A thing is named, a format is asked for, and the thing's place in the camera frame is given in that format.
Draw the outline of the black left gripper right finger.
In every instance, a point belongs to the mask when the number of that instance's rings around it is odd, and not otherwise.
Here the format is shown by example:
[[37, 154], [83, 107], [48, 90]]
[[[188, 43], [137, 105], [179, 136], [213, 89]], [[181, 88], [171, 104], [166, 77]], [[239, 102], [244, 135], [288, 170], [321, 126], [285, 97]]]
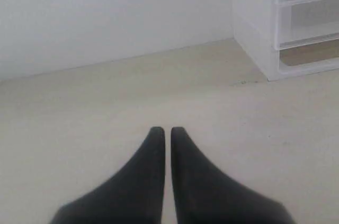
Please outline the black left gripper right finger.
[[215, 166], [183, 127], [171, 129], [171, 172], [178, 223], [293, 223], [287, 209]]

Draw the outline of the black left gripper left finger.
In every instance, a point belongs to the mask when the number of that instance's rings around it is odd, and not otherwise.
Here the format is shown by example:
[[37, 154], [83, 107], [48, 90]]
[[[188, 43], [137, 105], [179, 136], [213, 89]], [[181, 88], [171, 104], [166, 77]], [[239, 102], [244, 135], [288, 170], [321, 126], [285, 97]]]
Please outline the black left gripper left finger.
[[152, 127], [116, 174], [62, 206], [51, 223], [161, 223], [165, 159], [164, 129]]

